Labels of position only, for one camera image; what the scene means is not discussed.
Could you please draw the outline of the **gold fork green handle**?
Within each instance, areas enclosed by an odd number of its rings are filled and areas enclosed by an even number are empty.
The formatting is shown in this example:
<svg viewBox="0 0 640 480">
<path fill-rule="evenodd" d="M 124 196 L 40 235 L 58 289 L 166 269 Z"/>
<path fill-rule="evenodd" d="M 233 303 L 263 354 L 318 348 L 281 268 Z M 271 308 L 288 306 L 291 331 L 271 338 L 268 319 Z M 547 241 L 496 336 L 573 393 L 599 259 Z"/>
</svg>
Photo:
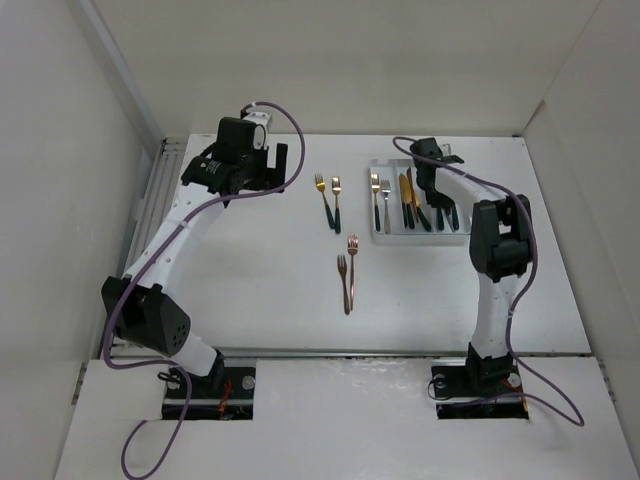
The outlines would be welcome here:
<svg viewBox="0 0 640 480">
<path fill-rule="evenodd" d="M 334 203 L 334 231 L 336 234 L 340 234 L 341 233 L 341 213 L 340 213 L 340 203 L 339 203 L 339 195 L 342 191 L 341 188 L 341 181 L 340 181 L 340 177 L 339 176 L 334 176 L 332 178 L 332 185 L 331 185 L 331 190 L 332 193 L 335 197 L 335 203 Z"/>
<path fill-rule="evenodd" d="M 334 229 L 335 228 L 335 223 L 334 223 L 334 218 L 333 218 L 332 211 L 330 209 L 330 206 L 329 206 L 326 194 L 325 194 L 326 184 L 325 184 L 324 178 L 323 178 L 323 176 L 321 174 L 315 174 L 314 175 L 314 180 L 315 180 L 316 189 L 322 195 L 325 214 L 326 214 L 326 217 L 327 217 L 327 222 L 328 222 L 329 228 L 330 229 Z"/>
<path fill-rule="evenodd" d="M 371 191 L 373 196 L 373 205 L 374 205 L 374 225 L 375 230 L 377 232 L 381 231 L 381 219 L 380 219 L 380 210 L 379 210 L 379 202 L 378 202 L 378 193 L 380 192 L 381 185 L 379 175 L 377 173 L 372 173 L 370 176 L 371 180 Z"/>
</svg>

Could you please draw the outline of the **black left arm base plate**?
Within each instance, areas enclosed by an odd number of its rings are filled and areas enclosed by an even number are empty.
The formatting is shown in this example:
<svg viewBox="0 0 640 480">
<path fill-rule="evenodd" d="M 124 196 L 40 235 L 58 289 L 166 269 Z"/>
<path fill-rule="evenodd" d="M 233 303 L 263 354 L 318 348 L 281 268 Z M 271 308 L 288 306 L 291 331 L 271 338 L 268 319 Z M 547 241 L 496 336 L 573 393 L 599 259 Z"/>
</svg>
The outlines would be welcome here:
<svg viewBox="0 0 640 480">
<path fill-rule="evenodd" d="M 221 379 L 213 383 L 190 374 L 192 394 L 184 419 L 252 420 L 256 373 L 255 360 L 236 358 L 225 362 Z M 185 404 L 186 381 L 176 368 L 161 371 L 157 378 L 165 383 L 162 419 L 178 420 Z"/>
</svg>

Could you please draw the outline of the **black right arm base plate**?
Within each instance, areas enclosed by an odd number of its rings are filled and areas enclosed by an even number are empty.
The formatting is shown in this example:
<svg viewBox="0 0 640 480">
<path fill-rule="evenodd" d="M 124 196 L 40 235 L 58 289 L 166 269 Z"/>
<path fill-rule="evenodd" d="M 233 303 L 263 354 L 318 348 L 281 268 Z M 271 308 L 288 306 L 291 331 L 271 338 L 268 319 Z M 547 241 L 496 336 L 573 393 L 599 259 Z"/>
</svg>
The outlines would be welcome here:
<svg viewBox="0 0 640 480">
<path fill-rule="evenodd" d="M 529 419 L 516 365 L 481 381 L 466 365 L 436 364 L 431 374 L 430 396 L 439 420 Z"/>
</svg>

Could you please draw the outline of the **rose gold fork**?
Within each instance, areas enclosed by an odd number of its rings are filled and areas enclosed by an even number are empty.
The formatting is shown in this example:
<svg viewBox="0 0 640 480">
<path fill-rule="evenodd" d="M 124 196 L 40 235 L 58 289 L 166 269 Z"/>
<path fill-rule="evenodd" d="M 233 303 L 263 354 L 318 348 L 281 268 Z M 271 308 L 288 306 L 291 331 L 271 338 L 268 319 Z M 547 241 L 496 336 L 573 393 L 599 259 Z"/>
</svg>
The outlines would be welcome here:
<svg viewBox="0 0 640 480">
<path fill-rule="evenodd" d="M 349 315 L 350 314 L 350 302 L 349 302 L 349 295 L 348 295 L 348 291 L 347 291 L 347 282 L 346 282 L 347 263 L 346 263 L 346 257 L 343 254 L 337 256 L 337 269 L 338 269 L 338 272 L 340 274 L 341 282 L 342 282 L 342 296 L 343 296 L 344 313 L 346 315 Z"/>
<path fill-rule="evenodd" d="M 350 255 L 350 274 L 349 274 L 349 308 L 354 310 L 355 297 L 355 256 L 359 251 L 359 240 L 355 233 L 351 233 L 347 240 L 347 252 Z"/>
</svg>

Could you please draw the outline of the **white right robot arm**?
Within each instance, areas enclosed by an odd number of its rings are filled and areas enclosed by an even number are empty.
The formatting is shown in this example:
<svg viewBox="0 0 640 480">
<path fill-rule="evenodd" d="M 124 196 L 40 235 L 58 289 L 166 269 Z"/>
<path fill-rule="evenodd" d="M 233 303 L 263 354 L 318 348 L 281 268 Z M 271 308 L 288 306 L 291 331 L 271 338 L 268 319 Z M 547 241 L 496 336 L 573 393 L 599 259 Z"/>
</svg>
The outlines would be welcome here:
<svg viewBox="0 0 640 480">
<path fill-rule="evenodd" d="M 516 372 L 507 324 L 518 279 L 533 258 L 529 200 L 456 168 L 461 160 L 445 156 L 433 138 L 413 142 L 410 152 L 426 199 L 455 206 L 470 220 L 469 255 L 479 280 L 476 327 L 465 363 L 432 369 L 434 397 L 499 395 Z"/>
</svg>

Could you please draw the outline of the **gold spoon green handle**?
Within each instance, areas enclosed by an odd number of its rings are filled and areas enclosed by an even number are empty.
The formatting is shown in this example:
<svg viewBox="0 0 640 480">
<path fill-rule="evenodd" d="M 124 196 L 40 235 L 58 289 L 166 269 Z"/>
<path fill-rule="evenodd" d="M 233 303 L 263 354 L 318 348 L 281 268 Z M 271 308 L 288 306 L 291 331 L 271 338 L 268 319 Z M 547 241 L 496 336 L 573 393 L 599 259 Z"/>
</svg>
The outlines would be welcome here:
<svg viewBox="0 0 640 480">
<path fill-rule="evenodd" d="M 456 206 L 452 206 L 449 210 L 449 218 L 450 218 L 450 223 L 451 223 L 451 229 L 453 231 L 458 231 L 460 228 L 460 224 L 459 224 L 459 218 L 458 218 L 458 213 L 457 213 L 457 209 Z"/>
<path fill-rule="evenodd" d="M 441 208 L 436 209 L 436 224 L 439 231 L 443 231 L 445 227 L 444 211 Z"/>
</svg>

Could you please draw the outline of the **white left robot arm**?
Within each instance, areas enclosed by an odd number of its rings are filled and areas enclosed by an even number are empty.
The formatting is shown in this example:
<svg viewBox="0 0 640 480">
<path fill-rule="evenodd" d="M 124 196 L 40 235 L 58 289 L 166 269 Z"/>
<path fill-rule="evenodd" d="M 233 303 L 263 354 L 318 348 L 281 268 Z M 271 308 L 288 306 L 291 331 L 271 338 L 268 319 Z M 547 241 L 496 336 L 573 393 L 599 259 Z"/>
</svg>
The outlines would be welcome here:
<svg viewBox="0 0 640 480">
<path fill-rule="evenodd" d="M 286 145 L 278 145 L 275 167 L 267 165 L 270 124 L 270 114 L 260 111 L 223 118 L 215 141 L 184 168 L 170 209 L 142 254 L 123 277 L 109 277 L 102 286 L 114 336 L 182 367 L 205 397 L 223 387 L 223 360 L 193 333 L 174 296 L 190 257 L 230 197 L 284 184 Z"/>
</svg>

